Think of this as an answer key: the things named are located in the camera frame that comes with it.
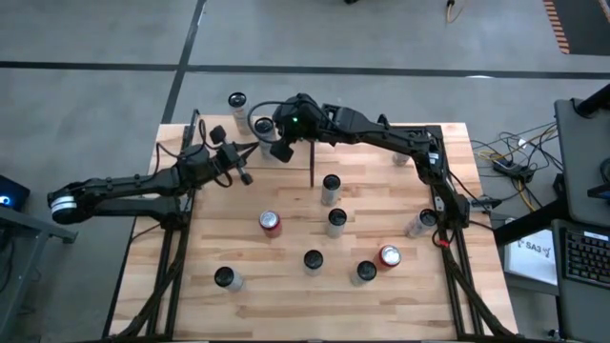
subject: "white can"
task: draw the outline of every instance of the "white can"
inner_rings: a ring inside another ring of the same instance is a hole
[[[332,209],[328,213],[328,227],[326,234],[331,238],[339,238],[347,222],[347,213],[342,209]]]
[[[422,210],[404,228],[407,237],[419,237],[437,226],[438,214],[431,209]]]
[[[371,261],[362,261],[358,263],[356,269],[350,275],[350,280],[354,286],[362,286],[371,282],[377,275],[377,267]]]
[[[318,276],[322,271],[322,264],[324,263],[324,256],[322,252],[317,250],[310,250],[303,256],[303,266],[305,273],[309,276]]]
[[[341,194],[341,179],[335,174],[328,174],[322,180],[322,205],[334,206]]]
[[[394,162],[394,165],[397,167],[404,167],[410,159],[411,156],[404,153],[394,152],[392,155],[392,162]]]
[[[250,127],[248,126],[248,99],[246,94],[242,92],[234,92],[229,95],[229,108],[231,109],[231,115],[235,120],[237,130],[241,135],[250,135]]]
[[[229,267],[220,267],[213,275],[213,280],[218,287],[229,292],[238,292],[244,285],[241,275]]]
[[[254,122],[254,130],[256,134],[268,141],[275,141],[274,121],[269,118],[259,118]],[[271,155],[271,143],[258,141],[258,149],[265,158],[274,158]]]

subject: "wooden tabletop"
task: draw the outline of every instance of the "wooden tabletop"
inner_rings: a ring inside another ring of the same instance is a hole
[[[254,141],[252,136],[239,136],[230,116],[204,119],[208,131],[222,125],[230,141]],[[452,172],[471,192],[481,194],[465,124],[439,125]],[[157,141],[177,152],[182,128],[162,125]],[[250,186],[243,186],[234,173],[229,189],[210,183],[197,192],[174,338],[455,338],[440,250],[430,234],[412,239],[402,233],[416,213],[431,207],[430,189],[417,179],[413,162],[395,167],[391,152],[365,144],[316,144],[315,187],[310,189],[308,145],[300,145],[289,164],[266,162],[255,151],[248,162],[254,178]],[[161,156],[162,167],[173,162]],[[338,239],[324,231],[330,208],[320,204],[320,187],[328,173],[341,178],[337,206],[348,214]],[[281,217],[283,234],[278,238],[267,238],[258,226],[265,210]],[[489,224],[480,213],[471,217]],[[138,218],[133,234],[154,224],[150,218]],[[494,236],[475,226],[464,234],[477,291],[502,324],[516,332]],[[163,232],[156,230],[132,243],[111,333],[124,329],[153,291],[162,238]],[[356,263],[373,259],[386,244],[400,249],[402,262],[369,284],[354,287],[349,273]],[[322,273],[316,277],[302,268],[303,254],[310,249],[324,254]],[[242,291],[228,293],[214,284],[214,272],[222,266],[245,278]],[[460,302],[466,328],[472,332],[464,293]],[[162,304],[158,330],[163,330],[166,307]]]

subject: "soda can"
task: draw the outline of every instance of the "soda can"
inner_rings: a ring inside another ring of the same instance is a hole
[[[328,213],[326,234],[331,238],[339,238],[347,222],[347,213],[342,209],[332,209]]]
[[[268,141],[275,141],[274,121],[269,118],[259,118],[254,122],[254,130],[259,137]],[[263,157],[272,158],[271,143],[259,140],[258,148],[263,154]]]
[[[244,285],[244,279],[241,275],[229,267],[220,267],[213,275],[213,281],[218,287],[229,292],[237,292]]]
[[[341,179],[335,174],[328,174],[322,180],[322,205],[334,206],[341,194]]]
[[[279,214],[265,211],[258,217],[258,224],[269,238],[276,238],[282,234],[282,222]]]
[[[246,94],[237,91],[229,95],[229,108],[231,115],[235,120],[235,125],[239,134],[250,135],[250,127],[248,126],[248,99]]]
[[[317,250],[310,250],[303,256],[303,264],[305,266],[305,273],[309,276],[317,276],[322,271],[322,264],[324,263],[324,257],[322,253]]]
[[[394,165],[397,167],[404,167],[410,159],[411,156],[404,153],[394,152],[392,155],[392,162],[394,162]]]
[[[352,285],[362,286],[367,282],[372,281],[377,275],[377,268],[375,263],[371,261],[362,261],[358,263],[356,269],[352,272],[350,277]]]
[[[408,237],[419,237],[433,229],[437,225],[437,222],[437,213],[434,210],[425,209],[406,225],[404,232]]]
[[[397,247],[387,245],[381,247],[376,255],[376,265],[382,270],[389,270],[400,263],[400,251]]]

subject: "can lid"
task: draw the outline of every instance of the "can lid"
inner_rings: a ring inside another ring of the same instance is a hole
[[[213,275],[213,280],[216,282],[216,285],[220,287],[227,287],[231,285],[235,278],[235,273],[229,267],[220,267]]]
[[[279,221],[279,216],[273,211],[265,211],[260,215],[258,221],[260,223],[260,226],[263,227],[263,229],[270,230],[277,225],[277,222]]]
[[[377,268],[371,261],[362,261],[356,269],[358,276],[364,281],[371,281],[377,275]]]
[[[305,266],[307,266],[307,268],[315,270],[322,267],[324,257],[322,256],[322,252],[319,252],[317,250],[310,250],[308,252],[305,252],[303,262],[305,263]]]
[[[324,176],[324,180],[322,181],[322,185],[325,189],[329,191],[338,190],[341,186],[341,179],[335,174],[328,174]]]
[[[434,210],[425,209],[419,213],[419,220],[426,226],[434,226],[438,222],[438,214]]]
[[[395,246],[385,246],[381,248],[381,259],[390,266],[400,263],[400,251]]]
[[[347,221],[347,213],[342,209],[332,209],[328,212],[328,221],[336,226],[343,225]]]
[[[240,108],[246,105],[246,94],[241,91],[236,91],[229,95],[229,106],[232,108]]]
[[[259,118],[254,122],[254,129],[258,133],[269,133],[274,129],[274,121],[269,118]]]

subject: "orange and black striped tape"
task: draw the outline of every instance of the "orange and black striped tape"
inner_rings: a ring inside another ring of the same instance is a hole
[[[553,32],[555,33],[555,38],[557,39],[559,50],[563,53],[570,53],[570,44],[565,38],[565,33],[563,33],[563,27],[561,26],[561,22],[559,21],[559,17],[555,9],[555,4],[553,4],[552,1],[544,1],[544,7],[546,8],[546,14],[548,14],[549,20],[551,21],[551,26],[553,27]]]

